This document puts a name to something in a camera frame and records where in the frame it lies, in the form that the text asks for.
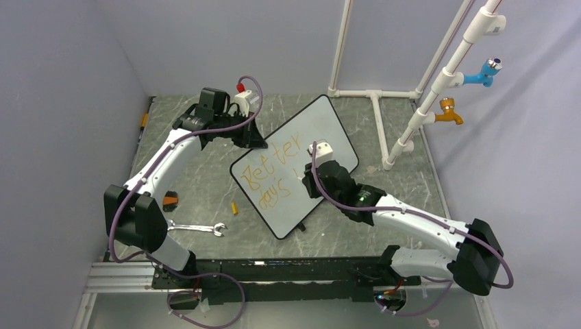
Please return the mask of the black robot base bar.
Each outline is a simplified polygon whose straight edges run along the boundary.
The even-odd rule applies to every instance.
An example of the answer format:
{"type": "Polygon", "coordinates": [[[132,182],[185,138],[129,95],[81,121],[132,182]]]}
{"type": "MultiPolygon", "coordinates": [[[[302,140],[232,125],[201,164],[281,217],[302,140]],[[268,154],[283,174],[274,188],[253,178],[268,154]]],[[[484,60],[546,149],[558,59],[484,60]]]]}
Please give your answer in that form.
{"type": "Polygon", "coordinates": [[[200,280],[182,279],[156,267],[155,290],[197,289],[210,305],[238,302],[351,300],[372,302],[383,288],[419,286],[399,278],[378,256],[331,258],[199,259],[200,280]]]}

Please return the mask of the white whiteboard black frame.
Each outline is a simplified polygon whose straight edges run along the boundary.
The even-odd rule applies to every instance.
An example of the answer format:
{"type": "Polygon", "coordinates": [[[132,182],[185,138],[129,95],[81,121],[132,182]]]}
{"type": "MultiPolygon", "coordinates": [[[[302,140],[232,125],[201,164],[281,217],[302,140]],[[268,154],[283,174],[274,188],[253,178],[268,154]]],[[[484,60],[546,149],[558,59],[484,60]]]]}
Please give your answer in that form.
{"type": "Polygon", "coordinates": [[[253,149],[230,166],[230,175],[277,239],[285,238],[316,206],[301,179],[311,161],[313,142],[328,144],[333,159],[348,171],[358,155],[330,98],[318,96],[265,138],[266,149],[253,149]]]}

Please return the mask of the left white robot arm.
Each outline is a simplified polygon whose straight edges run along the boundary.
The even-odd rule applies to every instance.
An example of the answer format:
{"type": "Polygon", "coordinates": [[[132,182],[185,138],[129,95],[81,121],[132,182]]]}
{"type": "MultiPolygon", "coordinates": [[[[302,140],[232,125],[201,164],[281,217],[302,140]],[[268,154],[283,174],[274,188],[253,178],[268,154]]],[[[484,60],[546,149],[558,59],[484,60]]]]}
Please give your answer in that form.
{"type": "Polygon", "coordinates": [[[137,247],[170,271],[178,287],[191,286],[197,278],[195,254],[169,236],[169,222],[162,211],[166,192],[188,161],[209,142],[225,138],[244,149],[266,149],[256,126],[263,103],[261,90],[243,90],[230,97],[224,90],[203,88],[199,101],[174,120],[169,135],[153,158],[124,185],[110,185],[103,196],[106,232],[111,258],[121,262],[115,242],[137,247]]]}

